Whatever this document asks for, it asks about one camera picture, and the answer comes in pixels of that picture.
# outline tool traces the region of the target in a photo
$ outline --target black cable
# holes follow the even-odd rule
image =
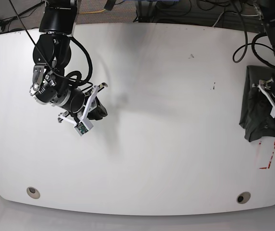
[[[244,56],[246,55],[247,50],[248,50],[248,32],[247,32],[247,28],[246,28],[246,26],[245,26],[245,23],[244,23],[244,21],[243,21],[243,18],[242,18],[242,16],[241,16],[241,14],[240,14],[238,8],[236,7],[235,3],[233,2],[233,0],[229,0],[229,1],[230,1],[230,4],[234,7],[234,10],[236,11],[236,13],[238,14],[239,19],[240,19],[240,21],[241,21],[241,23],[242,23],[242,26],[243,26],[243,31],[244,31],[245,47],[244,47],[243,54],[242,54],[242,56],[241,56],[238,60],[235,60],[235,57],[233,56],[233,61],[234,61],[235,63],[240,63],[240,62],[243,60],[243,58],[244,58]]]
[[[137,22],[138,21],[138,14],[136,16],[136,18],[132,21],[133,23]]]
[[[204,8],[202,8],[201,7],[201,5],[200,5],[200,0],[196,0],[196,5],[197,5],[197,7],[198,8],[200,8],[202,11],[210,11],[210,10],[212,10],[214,7],[216,7],[216,5],[212,5],[212,7],[210,7],[210,8],[207,8],[207,9],[204,9]]]
[[[22,13],[18,14],[19,17],[22,16],[23,14],[26,14],[27,12],[29,12],[29,11],[31,11],[31,10],[33,10],[33,9],[37,9],[39,6],[41,6],[41,5],[44,4],[44,3],[45,3],[45,2],[41,0],[40,3],[38,3],[38,4],[36,4],[36,5],[34,5],[34,6],[30,7],[30,8],[28,8],[27,10],[25,10],[25,11],[23,11]],[[3,22],[3,21],[5,21],[5,20],[7,20],[7,19],[9,19],[9,20],[6,22],[6,23],[8,24],[10,21],[17,20],[18,18],[17,18],[17,16],[12,16],[12,17],[8,17],[8,18],[4,18],[4,19],[1,19],[1,20],[0,20],[0,23]]]
[[[18,13],[17,13],[15,7],[13,6],[12,1],[11,1],[11,0],[8,0],[8,1],[9,1],[10,5],[12,6],[12,9],[13,9],[13,11],[15,12],[16,16],[18,17],[19,21],[21,22],[21,25],[22,25],[23,29],[25,30],[25,32],[27,33],[28,37],[31,39],[32,43],[34,44],[35,48],[37,49],[38,53],[41,55],[41,57],[42,57],[43,60],[45,61],[46,65],[47,65],[48,68],[53,72],[53,74],[55,74],[56,76],[58,76],[58,77],[60,77],[60,78],[65,78],[66,80],[73,80],[73,81],[76,81],[76,79],[74,79],[74,78],[66,78],[65,76],[61,76],[61,75],[59,75],[58,73],[56,73],[56,72],[52,69],[52,67],[50,66],[50,64],[48,63],[48,61],[47,61],[46,58],[44,57],[44,55],[41,53],[40,49],[38,48],[38,46],[36,45],[36,43],[34,42],[34,40],[32,39],[32,37],[31,37],[30,34],[28,33],[28,31],[27,31],[25,25],[23,24],[23,22],[22,22],[20,16],[18,15]],[[80,81],[80,83],[86,84],[86,83],[88,83],[88,82],[87,82],[87,81]]]
[[[82,79],[82,74],[79,71],[72,71],[69,74],[66,75],[67,78],[71,78],[72,76],[76,76],[76,83],[72,84],[72,88],[75,89],[78,87],[78,82],[81,81]],[[60,98],[64,91],[66,90],[66,87],[68,86],[68,81],[69,80],[64,80],[61,84],[60,89],[58,90],[58,97]]]
[[[266,47],[266,48],[272,50],[272,51],[275,53],[275,51],[274,51],[271,47],[269,47],[269,46],[267,46],[267,45],[265,45],[265,44],[257,43],[257,42],[256,42],[255,45],[259,45],[259,46]],[[235,55],[239,52],[239,50],[241,50],[241,49],[244,48],[244,47],[245,47],[245,45],[242,45],[241,47],[239,47],[239,48],[235,51],[235,53],[233,54],[233,59],[235,58]]]
[[[182,17],[182,16],[185,16],[185,15],[187,15],[188,13],[190,13],[191,10],[192,10],[192,2],[191,2],[191,0],[189,0],[189,2],[190,2],[190,8],[189,8],[188,11],[187,11],[186,13],[184,13],[184,14],[169,14],[169,13],[164,12],[162,9],[158,8],[157,6],[156,6],[156,8],[157,8],[161,13],[163,13],[163,14],[165,14],[165,15],[167,15],[167,16]]]
[[[247,4],[248,6],[252,6],[252,7],[254,7],[254,5],[249,4],[249,3],[248,3],[248,1],[249,1],[249,0],[246,0],[246,1],[244,2],[244,4]]]
[[[20,17],[20,18],[21,18],[21,19],[22,19],[22,18],[28,18],[29,16],[31,16],[31,15],[39,8],[39,6],[41,6],[41,4],[42,4],[42,0],[40,0],[40,3],[37,4],[37,7],[36,7],[28,16],[24,16],[24,17]],[[9,32],[9,27],[10,27],[12,21],[10,21],[9,24],[8,24],[8,28],[7,28],[7,31],[8,31],[8,32]]]
[[[115,5],[120,5],[120,4],[122,4],[122,3],[124,3],[125,1],[121,1],[121,2],[119,2],[119,3],[115,3]]]
[[[223,1],[223,2],[213,2],[213,1],[210,1],[210,0],[200,0],[200,1],[207,2],[207,3],[211,3],[211,4],[213,4],[213,5],[221,6],[221,7],[230,6],[230,2],[229,2],[229,1]]]
[[[172,6],[175,6],[177,3],[179,3],[179,1],[174,1],[172,4],[166,4],[164,1],[159,1],[159,3],[162,5],[162,6],[165,6],[166,8],[170,8]]]
[[[90,58],[90,55],[88,53],[88,51],[83,47],[83,45],[81,43],[79,43],[78,40],[76,40],[73,36],[70,37],[70,40],[75,44],[77,45],[82,51],[83,53],[85,54],[86,56],[86,59],[87,59],[87,63],[88,63],[88,75],[86,76],[84,82],[89,82],[92,74],[93,74],[93,63],[91,61],[91,58]]]
[[[256,57],[259,61],[261,61],[263,64],[267,65],[268,67],[271,67],[271,68],[275,69],[275,66],[274,66],[274,65],[272,65],[271,63],[269,63],[268,61],[266,61],[266,60],[264,60],[262,57],[260,57],[260,56],[257,54],[256,50],[255,50],[255,45],[257,44],[256,41],[257,41],[258,39],[260,39],[260,38],[262,38],[262,37],[266,37],[266,36],[267,36],[266,33],[261,33],[261,34],[256,35],[256,36],[253,38],[253,40],[252,40],[252,51],[253,51],[253,54],[255,55],[255,57]]]

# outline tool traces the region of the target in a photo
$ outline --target white cable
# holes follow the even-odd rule
[[[225,13],[225,12],[223,11],[223,12],[219,15],[218,19],[216,20],[216,22],[213,24],[212,27],[215,27],[215,26],[218,24],[218,22],[220,21],[222,15],[223,15],[224,13]],[[258,15],[258,14],[242,14],[241,16],[244,16],[244,17],[258,17],[259,15]]]
[[[219,15],[218,19],[216,20],[216,22],[213,24],[212,27],[215,27],[215,25],[217,25],[217,23],[220,21],[222,15],[223,15],[224,13],[225,13],[225,11],[223,11],[223,12]]]
[[[259,15],[258,14],[242,14],[241,16],[244,16],[244,17],[258,17]]]

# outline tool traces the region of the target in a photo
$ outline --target red marking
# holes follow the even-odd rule
[[[274,151],[275,151],[275,141],[274,141],[274,149],[273,149],[273,152],[272,152],[271,159],[270,159],[270,161],[269,161],[269,166],[268,166],[268,168],[270,168],[270,165],[271,165],[271,162],[272,162],[272,158],[273,158],[273,156],[274,156]]]

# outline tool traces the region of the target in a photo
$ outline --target cable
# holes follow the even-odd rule
[[[133,23],[135,23],[135,22],[137,22],[138,21],[138,14],[137,14],[137,16],[136,16],[136,18],[135,19],[133,19]]]
[[[233,12],[233,11],[223,11],[223,12],[219,15],[218,19],[216,20],[216,22],[213,24],[212,27],[215,27],[215,26],[218,24],[218,22],[221,20],[222,16],[223,16],[225,13],[237,14],[236,12]],[[259,15],[258,15],[258,14],[241,14],[241,16],[244,16],[244,17],[258,17]]]
[[[25,17],[21,17],[21,18],[27,18],[29,16],[31,16],[34,11],[36,9],[38,9],[42,4],[44,4],[45,2],[43,0],[40,1],[40,3],[30,7],[29,9],[23,11],[22,13],[19,14],[19,16],[22,16],[26,13],[28,13],[29,11],[33,10],[28,16],[25,16]],[[0,20],[0,27],[1,27],[1,31],[3,32],[5,30],[5,27],[8,25],[8,28],[7,28],[7,32],[9,32],[9,27],[10,27],[10,24],[14,21],[14,20],[17,20],[17,16],[12,16],[12,17],[8,17],[8,18],[4,18],[4,19],[1,19]]]
[[[116,3],[115,5],[120,5],[120,4],[124,3],[124,2],[125,2],[125,0],[124,0],[124,1],[121,1],[121,2],[119,2],[119,3]],[[79,13],[79,14],[102,13],[102,12],[104,12],[104,11],[106,11],[106,10],[103,9],[103,10],[101,10],[101,11],[81,12],[81,13]]]
[[[115,3],[115,5],[120,5],[120,4],[124,3],[124,2],[125,2],[125,0],[124,0],[124,1],[121,1],[121,2],[119,2],[119,3]]]
[[[93,74],[93,63],[91,61],[91,58],[90,58],[90,55],[88,53],[88,51],[83,47],[83,45],[81,43],[79,43],[78,40],[76,40],[73,36],[70,38],[70,40],[75,44],[77,45],[82,51],[83,53],[85,54],[86,56],[86,59],[87,59],[87,63],[88,63],[88,75],[87,77],[85,78],[84,81],[86,81],[87,83],[89,82],[92,74]]]
[[[248,6],[254,7],[254,5],[248,3],[248,0],[246,0],[246,1],[244,2],[244,4],[247,4]]]
[[[256,42],[255,45],[259,45],[259,46],[266,47],[266,48],[272,50],[272,51],[275,53],[275,51],[274,51],[271,47],[268,47],[268,46],[265,45],[265,44],[257,43],[257,42]],[[235,58],[235,55],[239,52],[239,50],[241,50],[241,49],[244,48],[244,47],[245,47],[245,45],[242,45],[241,47],[239,47],[239,48],[235,51],[235,53],[233,54],[233,59]]]
[[[211,3],[213,5],[216,5],[216,6],[221,6],[221,7],[227,7],[227,6],[230,6],[230,2],[229,1],[223,1],[223,2],[213,2],[213,1],[210,1],[210,0],[200,0],[200,1],[203,1],[203,2],[207,2],[207,3]]]
[[[79,71],[72,71],[68,75],[66,75],[67,78],[70,78],[72,76],[76,76],[77,81],[80,81],[82,79],[82,74]],[[68,81],[64,80],[61,84],[61,87],[58,90],[57,97],[60,98],[62,96],[62,94],[65,91],[65,89],[67,88],[67,86],[68,86]],[[78,83],[75,83],[74,85],[72,85],[73,89],[75,89],[77,87],[78,87]]]
[[[197,7],[200,8],[202,11],[210,11],[210,10],[212,10],[214,7],[216,7],[216,5],[213,4],[212,7],[208,8],[208,9],[204,9],[204,8],[202,8],[202,7],[200,6],[200,0],[196,0],[196,5],[197,5]]]
[[[229,0],[229,1],[230,1],[230,4],[234,7],[236,13],[238,14],[239,19],[240,19],[240,21],[241,21],[241,23],[242,23],[242,26],[243,26],[243,31],[244,31],[245,47],[244,47],[243,54],[242,54],[242,56],[241,56],[238,60],[235,60],[235,57],[233,56],[233,61],[234,61],[235,63],[240,63],[240,62],[243,60],[243,58],[244,58],[244,56],[246,55],[247,50],[248,50],[248,32],[247,32],[247,28],[246,28],[246,26],[245,26],[245,23],[244,23],[244,21],[243,21],[243,18],[242,18],[242,16],[241,16],[241,14],[240,14],[238,8],[236,7],[235,3],[233,2],[233,0]]]
[[[258,14],[242,14],[241,16],[244,16],[244,17],[258,17],[259,15]]]
[[[221,26],[221,28],[224,28],[224,14],[222,15],[222,26]]]
[[[15,7],[13,6],[12,1],[11,1],[11,0],[8,0],[8,1],[9,1],[10,5],[12,6],[12,9],[13,9],[13,11],[15,12],[16,16],[18,17],[19,21],[21,22],[21,25],[22,25],[23,29],[25,30],[25,32],[27,33],[28,37],[31,39],[32,43],[34,44],[36,50],[37,50],[38,53],[41,55],[41,57],[42,57],[43,60],[45,61],[46,65],[47,65],[48,68],[53,72],[53,74],[55,74],[56,76],[58,76],[58,77],[60,77],[60,78],[65,78],[66,80],[73,80],[73,81],[76,81],[76,79],[74,79],[74,78],[67,78],[67,77],[65,77],[65,76],[61,76],[61,75],[59,75],[58,73],[56,73],[56,72],[52,69],[52,67],[49,65],[48,61],[47,61],[46,58],[43,56],[43,54],[41,53],[40,49],[38,48],[38,46],[36,45],[36,43],[34,42],[34,40],[32,39],[32,37],[31,37],[30,34],[28,33],[28,31],[27,31],[25,25],[23,24],[23,22],[22,22],[20,16],[18,15],[18,13],[17,13]]]
[[[218,19],[215,21],[215,23],[213,24],[212,27],[215,27],[215,25],[217,25],[217,23],[220,21],[222,15],[225,14],[225,12],[226,12],[226,11],[223,11],[223,12],[219,15]]]
[[[79,14],[89,14],[89,13],[101,13],[101,12],[104,12],[105,9],[101,10],[101,11],[92,11],[92,12],[81,12]]]
[[[191,10],[192,10],[192,2],[191,2],[191,0],[189,0],[189,2],[190,2],[190,8],[189,8],[189,10],[186,12],[186,13],[184,13],[184,14],[169,14],[169,13],[166,13],[166,12],[164,12],[162,9],[160,9],[160,8],[158,8],[157,6],[156,6],[156,8],[161,12],[161,13],[163,13],[163,14],[165,14],[165,15],[168,15],[168,16],[175,16],[175,17],[182,17],[182,16],[185,16],[185,15],[187,15],[188,13],[190,13],[191,12]]]
[[[166,8],[170,8],[172,6],[175,6],[177,3],[179,3],[179,1],[174,1],[171,5],[166,4],[164,1],[159,1],[159,3],[163,6],[165,6]]]
[[[262,38],[262,37],[266,37],[266,36],[267,36],[266,33],[261,33],[261,34],[256,35],[256,36],[253,38],[253,40],[252,40],[252,51],[253,51],[253,54],[255,55],[255,57],[256,57],[259,61],[261,61],[263,64],[267,65],[268,67],[271,67],[271,68],[275,69],[275,66],[274,66],[274,65],[270,64],[268,61],[266,61],[266,60],[264,60],[262,57],[260,57],[260,56],[257,54],[256,50],[255,50],[256,41],[257,41],[258,39],[260,39],[260,38]]]

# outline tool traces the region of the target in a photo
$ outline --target metal bracket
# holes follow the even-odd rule
[[[44,65],[35,65],[33,71],[33,85],[30,89],[31,96],[34,96],[37,91],[40,89],[40,85],[43,80],[45,66]]]
[[[88,119],[87,116],[88,116],[89,112],[95,108],[94,107],[94,101],[95,101],[95,99],[97,97],[97,93],[99,91],[101,91],[105,87],[108,87],[108,85],[106,83],[102,83],[99,86],[96,86],[96,85],[93,86],[91,95],[89,96],[89,98],[88,98],[88,100],[86,102],[83,114],[82,115],[78,115],[78,118],[80,120],[79,123],[76,123],[74,120],[68,119],[67,118],[67,116],[69,114],[68,112],[65,112],[64,114],[60,113],[58,121],[61,123],[63,120],[65,120],[65,121],[73,124],[74,125],[74,129],[77,131],[77,133],[80,136],[82,136],[85,133],[87,133],[88,131],[90,131],[94,126],[91,123],[91,121]]]
[[[271,98],[269,93],[266,92],[266,90],[265,90],[266,87],[264,85],[259,84],[258,88],[267,97],[268,101],[270,102],[270,104],[272,106],[272,110],[271,110],[270,115],[271,115],[272,118],[275,118],[275,103],[274,103],[273,99]]]

